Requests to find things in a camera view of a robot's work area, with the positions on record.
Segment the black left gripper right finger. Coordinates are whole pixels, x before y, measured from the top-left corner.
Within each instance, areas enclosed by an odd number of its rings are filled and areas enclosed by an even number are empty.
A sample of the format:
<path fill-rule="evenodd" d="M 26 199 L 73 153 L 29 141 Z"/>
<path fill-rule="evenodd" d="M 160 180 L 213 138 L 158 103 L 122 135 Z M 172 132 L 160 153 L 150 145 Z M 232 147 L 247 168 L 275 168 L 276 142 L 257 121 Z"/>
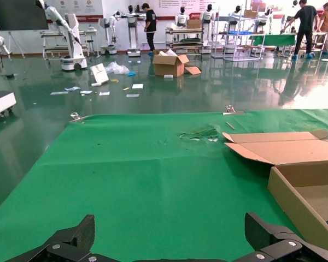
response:
<path fill-rule="evenodd" d="M 245 214 L 244 233 L 254 252 L 235 261 L 328 261 L 328 250 L 304 241 L 285 226 L 265 222 L 253 212 Z"/>

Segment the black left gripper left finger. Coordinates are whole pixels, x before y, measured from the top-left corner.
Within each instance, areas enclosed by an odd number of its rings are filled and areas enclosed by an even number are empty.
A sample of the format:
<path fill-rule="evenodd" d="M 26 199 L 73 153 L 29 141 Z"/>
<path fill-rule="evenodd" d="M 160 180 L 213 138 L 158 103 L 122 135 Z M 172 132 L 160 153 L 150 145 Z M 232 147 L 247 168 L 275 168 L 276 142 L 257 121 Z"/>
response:
<path fill-rule="evenodd" d="M 95 216 L 86 215 L 78 225 L 56 231 L 41 246 L 9 261 L 112 261 L 112 258 L 91 252 L 95 232 Z"/>

